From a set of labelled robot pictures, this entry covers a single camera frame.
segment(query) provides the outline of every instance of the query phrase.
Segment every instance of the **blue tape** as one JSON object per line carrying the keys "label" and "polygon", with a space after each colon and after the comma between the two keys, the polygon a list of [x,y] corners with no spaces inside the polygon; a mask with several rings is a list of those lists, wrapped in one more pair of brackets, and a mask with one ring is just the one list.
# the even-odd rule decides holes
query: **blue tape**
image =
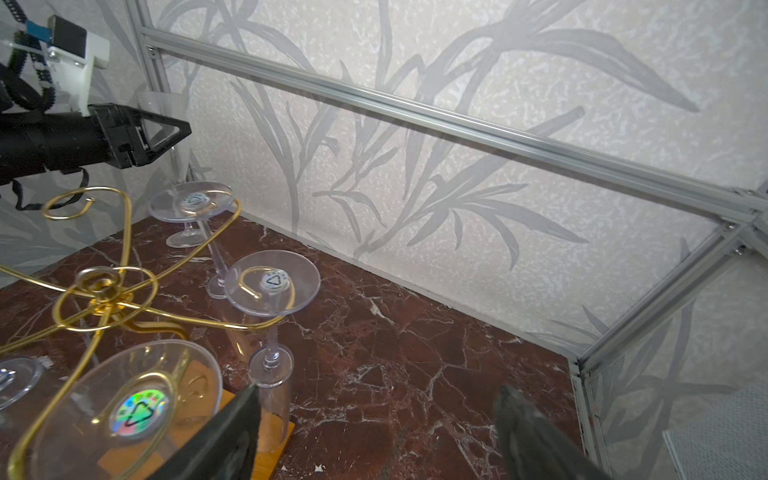
{"label": "blue tape", "polygon": [[27,33],[31,36],[37,38],[39,41],[43,41],[44,43],[51,43],[51,29],[46,27],[41,27],[40,25],[27,20],[26,23],[27,27]]}

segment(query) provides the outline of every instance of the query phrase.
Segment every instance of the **round sticker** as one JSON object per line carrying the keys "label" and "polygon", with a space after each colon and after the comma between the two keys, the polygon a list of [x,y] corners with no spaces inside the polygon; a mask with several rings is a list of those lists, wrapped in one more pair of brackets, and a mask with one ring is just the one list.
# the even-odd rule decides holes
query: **round sticker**
{"label": "round sticker", "polygon": [[194,194],[187,195],[181,201],[181,207],[194,209],[195,207],[199,207],[200,205],[207,204],[208,200],[209,200],[208,196],[203,192],[195,192]]}
{"label": "round sticker", "polygon": [[282,292],[290,285],[288,273],[284,270],[270,270],[261,277],[261,290],[267,292]]}
{"label": "round sticker", "polygon": [[160,390],[141,390],[129,396],[114,414],[112,432],[120,436],[142,433],[163,415],[165,394]]}

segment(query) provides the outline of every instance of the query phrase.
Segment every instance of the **gold wire rack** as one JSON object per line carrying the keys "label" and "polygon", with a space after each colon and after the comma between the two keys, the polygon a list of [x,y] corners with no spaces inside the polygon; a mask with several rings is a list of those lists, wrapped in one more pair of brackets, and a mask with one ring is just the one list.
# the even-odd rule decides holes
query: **gold wire rack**
{"label": "gold wire rack", "polygon": [[[71,332],[92,332],[91,341],[88,347],[83,352],[82,357],[78,361],[78,364],[70,374],[69,378],[65,381],[64,385],[56,392],[53,399],[43,408],[40,414],[35,418],[27,431],[21,436],[11,452],[11,456],[8,460],[8,478],[9,480],[25,480],[26,479],[26,464],[27,451],[29,446],[38,433],[40,428],[45,423],[47,417],[51,414],[55,406],[62,401],[62,399],[71,390],[72,386],[82,375],[89,359],[94,354],[96,347],[101,341],[104,332],[116,328],[122,327],[133,332],[138,333],[173,333],[176,336],[184,340],[189,340],[187,331],[182,327],[181,323],[191,323],[196,326],[206,326],[215,329],[231,329],[241,331],[254,331],[267,329],[273,325],[279,323],[284,316],[277,316],[269,319],[265,322],[254,324],[242,324],[242,323],[225,323],[218,322],[210,319],[201,319],[193,316],[177,315],[175,313],[165,312],[163,310],[152,308],[150,305],[152,300],[157,295],[160,289],[160,280],[180,269],[184,264],[192,260],[200,251],[206,248],[212,241],[214,241],[222,232],[224,232],[240,215],[242,207],[240,202],[233,198],[233,202],[237,206],[235,212],[230,218],[228,218],[223,225],[213,232],[210,237],[203,242],[200,246],[195,247],[186,257],[176,262],[174,265],[168,267],[166,270],[155,274],[150,270],[141,266],[128,265],[131,257],[131,217],[133,214],[133,207],[130,197],[123,191],[112,187],[85,187],[78,188],[77,190],[69,191],[65,194],[57,195],[51,198],[42,208],[43,217],[49,220],[73,220],[85,215],[90,210],[91,205],[96,201],[90,195],[85,198],[85,205],[75,214],[71,215],[54,215],[51,214],[50,209],[56,202],[77,194],[85,194],[87,192],[107,191],[121,196],[124,204],[124,225],[123,225],[123,248],[119,266],[96,266],[87,268],[78,273],[75,278],[75,282],[69,287],[55,285],[33,276],[26,275],[22,272],[14,270],[7,266],[0,265],[0,272],[7,273],[15,276],[21,280],[25,280],[35,285],[43,286],[45,288],[56,290],[61,292],[58,296],[51,311],[51,317],[54,320],[54,325],[49,326],[39,332],[32,333],[22,339],[16,340],[13,343],[9,343],[4,346],[0,346],[0,355],[7,354],[18,350],[30,343],[37,342],[44,339],[47,336],[52,335],[60,330],[69,330]],[[220,193],[230,195],[223,190],[206,190],[204,193]],[[258,269],[271,270],[269,267],[254,267],[249,269],[238,279],[238,284],[243,288],[243,278],[250,271]],[[125,272],[135,271],[143,273],[146,277],[145,280],[132,285],[124,286]],[[150,293],[147,299],[139,303],[134,303],[134,292],[150,288]],[[251,295],[258,296],[256,292],[249,292]],[[79,296],[89,299],[88,307],[80,312],[70,315],[66,318],[61,317],[61,307],[64,301],[70,296]],[[291,283],[291,300],[290,304],[293,304],[293,283]],[[151,313],[156,316],[161,316],[169,321],[137,321],[135,318],[140,313]],[[75,326],[76,322],[82,319],[87,319],[90,316],[98,318],[98,322],[95,326]],[[125,475],[119,475],[118,478],[123,478]]]}

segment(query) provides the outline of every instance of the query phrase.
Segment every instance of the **red marble surface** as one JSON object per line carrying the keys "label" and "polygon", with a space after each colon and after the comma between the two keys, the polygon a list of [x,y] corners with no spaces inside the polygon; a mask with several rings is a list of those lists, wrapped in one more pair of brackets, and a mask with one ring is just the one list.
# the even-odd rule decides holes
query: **red marble surface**
{"label": "red marble surface", "polygon": [[[225,216],[214,219],[214,227]],[[165,244],[176,231],[177,226],[153,219],[136,223],[132,262],[154,272],[176,262],[185,250]],[[120,238],[84,248],[39,276],[67,286],[82,267],[116,263]],[[503,383],[520,389],[580,444],[565,358],[248,220],[239,219],[218,244],[228,264],[253,251],[292,250],[312,260],[323,278],[317,298],[280,325],[280,342],[296,359],[296,430],[276,480],[507,478],[492,420]],[[209,253],[202,255],[161,282],[154,306],[241,321],[243,314],[226,300],[206,294],[214,267]],[[127,283],[134,281],[132,275]],[[56,296],[24,282],[0,290],[0,343],[50,325]],[[73,302],[66,305],[68,312],[74,311]],[[189,330],[193,341],[217,357],[228,389],[246,385],[245,362],[261,345],[261,335]],[[97,357],[152,339],[110,330]],[[83,348],[81,334],[60,332],[22,353],[48,356],[59,377],[68,374]],[[322,474],[315,473],[317,466]]]}

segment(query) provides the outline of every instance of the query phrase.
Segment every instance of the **robotic arm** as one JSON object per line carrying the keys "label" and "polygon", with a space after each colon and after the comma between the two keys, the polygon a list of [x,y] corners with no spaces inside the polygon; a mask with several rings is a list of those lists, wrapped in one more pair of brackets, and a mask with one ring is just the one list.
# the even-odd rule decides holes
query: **robotic arm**
{"label": "robotic arm", "polygon": [[[16,0],[3,0],[17,22],[8,65],[0,65],[0,185],[17,178],[107,163],[116,168],[151,164],[191,133],[186,121],[118,104],[88,104],[94,68],[109,63],[109,41],[57,15],[42,27],[29,21]],[[41,93],[21,79],[29,57]],[[56,91],[69,95],[66,113],[45,113]],[[6,113],[14,106],[27,111]],[[144,121],[163,128],[155,142]]]}

